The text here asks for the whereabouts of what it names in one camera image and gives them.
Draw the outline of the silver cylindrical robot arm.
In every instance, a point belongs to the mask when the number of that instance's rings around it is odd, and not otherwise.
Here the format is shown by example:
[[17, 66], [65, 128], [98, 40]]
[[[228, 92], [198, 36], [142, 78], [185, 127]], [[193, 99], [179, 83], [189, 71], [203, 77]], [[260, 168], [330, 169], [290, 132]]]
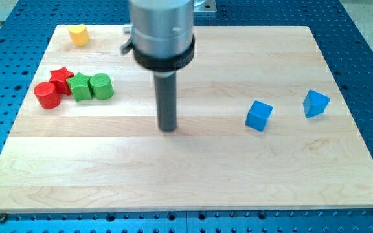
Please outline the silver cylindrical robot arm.
[[176, 72], [194, 57], [193, 0], [130, 0], [130, 37], [121, 54], [153, 72], [161, 131], [177, 127]]

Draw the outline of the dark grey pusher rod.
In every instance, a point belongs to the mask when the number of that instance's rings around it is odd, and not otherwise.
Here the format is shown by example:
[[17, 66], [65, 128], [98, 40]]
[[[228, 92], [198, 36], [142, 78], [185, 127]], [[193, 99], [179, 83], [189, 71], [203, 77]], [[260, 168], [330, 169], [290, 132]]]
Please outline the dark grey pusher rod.
[[154, 72], [158, 127], [173, 131], [177, 127], [176, 72]]

